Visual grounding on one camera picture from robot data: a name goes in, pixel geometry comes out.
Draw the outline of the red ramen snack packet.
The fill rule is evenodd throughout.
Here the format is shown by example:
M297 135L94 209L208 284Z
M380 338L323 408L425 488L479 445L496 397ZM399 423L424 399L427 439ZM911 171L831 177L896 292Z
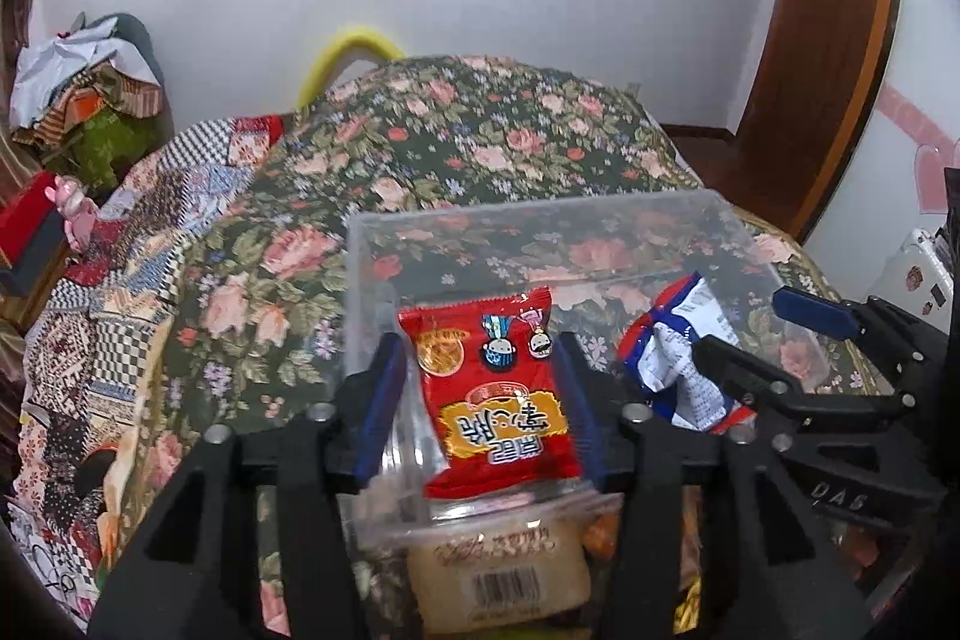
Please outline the red ramen snack packet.
M550 358L551 292L407 308L423 403L444 468L431 500L462 500L579 476Z

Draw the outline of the pile of clothes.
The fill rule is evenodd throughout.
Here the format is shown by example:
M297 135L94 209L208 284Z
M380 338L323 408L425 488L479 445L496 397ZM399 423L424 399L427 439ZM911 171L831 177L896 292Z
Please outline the pile of clothes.
M139 18L80 19L20 53L10 136L53 174L102 197L172 135L163 70Z

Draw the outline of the brown wooden wardrobe frame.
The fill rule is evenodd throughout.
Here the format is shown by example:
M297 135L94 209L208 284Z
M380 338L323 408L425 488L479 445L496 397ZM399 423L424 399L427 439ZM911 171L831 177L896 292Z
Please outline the brown wooden wardrobe frame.
M667 130L708 187L805 241L861 140L900 0L775 0L737 130Z

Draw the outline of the patchwork quilt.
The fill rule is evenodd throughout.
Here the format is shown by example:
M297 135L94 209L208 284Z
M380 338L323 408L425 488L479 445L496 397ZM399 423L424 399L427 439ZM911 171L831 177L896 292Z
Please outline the patchwork quilt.
M119 554L135 434L187 250L247 188L283 130L280 115L203 120L133 164L28 331L11 536L21 564L77 629Z

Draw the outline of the beige barcode cracker pack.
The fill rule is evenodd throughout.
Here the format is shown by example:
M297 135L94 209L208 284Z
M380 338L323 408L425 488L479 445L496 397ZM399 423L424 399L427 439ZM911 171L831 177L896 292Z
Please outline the beige barcode cracker pack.
M578 525L519 521L407 551L410 585L431 633L521 624L579 608L590 571Z

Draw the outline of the clear plastic storage bin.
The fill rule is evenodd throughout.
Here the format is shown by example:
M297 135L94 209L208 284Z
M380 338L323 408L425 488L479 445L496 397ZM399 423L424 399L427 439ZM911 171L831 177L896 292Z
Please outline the clear plastic storage bin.
M704 276L743 349L815 388L830 374L811 331L771 308L781 278L747 221L711 190L358 213L348 223L345 369L363 369L414 305L459 304L545 286L551 333L571 331L604 369L652 296Z

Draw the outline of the floral green bedspread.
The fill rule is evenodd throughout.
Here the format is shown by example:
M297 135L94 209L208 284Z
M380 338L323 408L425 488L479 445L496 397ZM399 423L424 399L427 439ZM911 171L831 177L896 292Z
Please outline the floral green bedspread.
M212 425L238 434L280 429L309 406L332 401L348 377L368 369L372 357L363 369L345 369L348 223L355 214L682 190L706 188L631 97L503 58L397 60L291 115L251 183L185 255L178 308L149 379L125 487L122 552ZM747 221L761 258L775 267L779 286L825 291L822 275L796 242L734 211ZM381 338L387 333L404 340L404 390L379 471L358 494L337 500L370 631L364 638L599 638L594 627L612 573L622 496L597 491L579 468L579 476L566 481L462 500L428 498L425 484L443 470L444 458L423 403L412 342L400 325ZM548 333L553 346L563 333L578 339L571 331ZM830 367L815 388L794 375L797 359L773 364L750 354L786 370L807 393L880 392L880 372L852 342L811 333ZM626 381L652 409L620 364L623 335L604 369L587 359L578 339L579 349L592 369ZM669 638L697 638L700 487L685 487L682 513L680 596ZM259 487L256 514L262 617L274 632L268 638L295 638L283 601L274 487ZM410 585L407 551L534 520L578 525L589 601L521 624L428 632Z

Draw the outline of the white wardrobe door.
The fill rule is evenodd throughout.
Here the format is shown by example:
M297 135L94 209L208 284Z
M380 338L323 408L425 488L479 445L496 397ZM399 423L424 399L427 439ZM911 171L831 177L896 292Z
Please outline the white wardrobe door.
M958 164L958 0L900 0L889 61L848 167L805 250L861 299L914 229L946 220Z

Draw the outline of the white blue snack packet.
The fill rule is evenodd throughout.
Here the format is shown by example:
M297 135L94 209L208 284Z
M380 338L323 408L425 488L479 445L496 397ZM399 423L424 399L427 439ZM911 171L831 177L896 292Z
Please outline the white blue snack packet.
M722 434L754 415L695 367L693 346L714 336L740 346L736 331L700 273L669 284L628 326L617 356L654 413L675 427Z

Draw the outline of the yellow foam tube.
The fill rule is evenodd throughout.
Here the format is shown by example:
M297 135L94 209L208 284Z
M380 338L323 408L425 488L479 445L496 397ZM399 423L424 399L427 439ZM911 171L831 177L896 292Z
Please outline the yellow foam tube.
M308 76L302 81L296 105L309 106L322 96L335 78L357 58L368 62L402 60L404 51L381 32L368 26L355 26L338 31L314 58Z

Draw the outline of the pink plush toy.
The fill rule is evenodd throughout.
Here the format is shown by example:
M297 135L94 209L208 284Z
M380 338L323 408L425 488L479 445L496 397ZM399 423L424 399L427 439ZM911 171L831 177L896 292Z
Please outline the pink plush toy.
M53 184L44 188L44 195L64 220L68 247L85 253L98 219L98 206L86 195L85 186L75 177L57 174Z

